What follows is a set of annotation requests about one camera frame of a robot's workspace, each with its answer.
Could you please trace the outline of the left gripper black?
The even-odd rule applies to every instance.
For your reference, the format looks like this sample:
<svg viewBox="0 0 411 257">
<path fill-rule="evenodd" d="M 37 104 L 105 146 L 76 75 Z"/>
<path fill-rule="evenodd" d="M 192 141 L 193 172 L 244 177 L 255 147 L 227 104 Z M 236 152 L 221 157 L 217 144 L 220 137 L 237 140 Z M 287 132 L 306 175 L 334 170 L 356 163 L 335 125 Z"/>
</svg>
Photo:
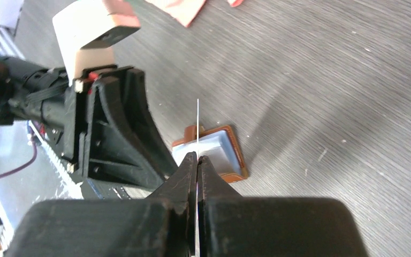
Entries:
<svg viewBox="0 0 411 257">
<path fill-rule="evenodd" d="M 73 173 L 154 190 L 178 166 L 149 110 L 145 72 L 115 65 L 87 69 L 86 89 L 65 94 L 63 152 Z"/>
</svg>

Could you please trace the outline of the brown leather card holder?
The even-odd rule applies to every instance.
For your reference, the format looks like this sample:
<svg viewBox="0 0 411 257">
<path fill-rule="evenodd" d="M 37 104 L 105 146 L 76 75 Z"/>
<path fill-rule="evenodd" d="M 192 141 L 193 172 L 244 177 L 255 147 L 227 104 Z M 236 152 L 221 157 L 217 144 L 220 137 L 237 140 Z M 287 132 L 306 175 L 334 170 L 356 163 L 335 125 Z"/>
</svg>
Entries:
<svg viewBox="0 0 411 257">
<path fill-rule="evenodd" d="M 235 132 L 230 125 L 223 125 L 209 130 L 199 127 L 200 156 L 208 156 L 215 171 L 227 183 L 245 180 L 249 172 L 240 149 Z M 184 129 L 182 138 L 171 145 L 172 156 L 180 165 L 185 155 L 195 152 L 196 125 Z"/>
</svg>

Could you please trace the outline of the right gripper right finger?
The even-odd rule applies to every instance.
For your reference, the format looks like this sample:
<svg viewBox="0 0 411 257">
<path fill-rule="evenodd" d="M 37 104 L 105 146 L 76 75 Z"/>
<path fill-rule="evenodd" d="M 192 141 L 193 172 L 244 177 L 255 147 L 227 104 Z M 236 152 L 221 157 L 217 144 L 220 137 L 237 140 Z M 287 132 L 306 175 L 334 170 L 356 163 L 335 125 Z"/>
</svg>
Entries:
<svg viewBox="0 0 411 257">
<path fill-rule="evenodd" d="M 201 256 L 367 256 L 339 200 L 239 194 L 202 156 L 197 166 Z"/>
</svg>

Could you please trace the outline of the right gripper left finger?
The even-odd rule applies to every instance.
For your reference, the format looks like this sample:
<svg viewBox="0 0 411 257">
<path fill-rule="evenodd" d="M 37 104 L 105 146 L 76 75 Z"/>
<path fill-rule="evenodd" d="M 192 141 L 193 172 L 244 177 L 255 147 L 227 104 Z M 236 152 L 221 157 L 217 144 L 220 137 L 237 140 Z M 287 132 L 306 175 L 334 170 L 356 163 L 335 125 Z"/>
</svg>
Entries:
<svg viewBox="0 0 411 257">
<path fill-rule="evenodd" d="M 192 256 L 197 155 L 144 199 L 48 200 L 33 205 L 5 256 Z"/>
</svg>

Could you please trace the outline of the white credit card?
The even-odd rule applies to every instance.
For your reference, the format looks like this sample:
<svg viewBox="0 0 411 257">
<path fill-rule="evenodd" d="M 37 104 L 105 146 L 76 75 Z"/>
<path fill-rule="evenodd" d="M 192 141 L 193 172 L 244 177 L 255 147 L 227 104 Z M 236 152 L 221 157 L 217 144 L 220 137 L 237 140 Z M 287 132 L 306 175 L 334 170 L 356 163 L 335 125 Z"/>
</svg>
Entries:
<svg viewBox="0 0 411 257">
<path fill-rule="evenodd" d="M 200 158 L 200 143 L 199 143 L 199 115 L 200 115 L 200 102 L 199 99 L 196 99 L 196 143 L 195 143 L 195 150 L 196 150 L 196 157 L 197 161 Z M 195 256 L 200 255 L 200 235 L 199 235 L 199 184 L 196 183 L 196 223 L 195 223 Z"/>
</svg>

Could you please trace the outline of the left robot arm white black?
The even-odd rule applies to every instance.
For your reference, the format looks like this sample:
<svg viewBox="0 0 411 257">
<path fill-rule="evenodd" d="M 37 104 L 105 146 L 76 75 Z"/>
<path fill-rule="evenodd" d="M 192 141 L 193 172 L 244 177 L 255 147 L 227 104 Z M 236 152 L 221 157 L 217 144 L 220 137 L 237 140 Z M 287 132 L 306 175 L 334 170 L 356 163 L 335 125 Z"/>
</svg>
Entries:
<svg viewBox="0 0 411 257">
<path fill-rule="evenodd" d="M 0 125 L 43 125 L 58 157 L 94 180 L 158 188 L 177 170 L 148 107 L 145 73 L 114 64 L 80 73 L 0 56 Z"/>
</svg>

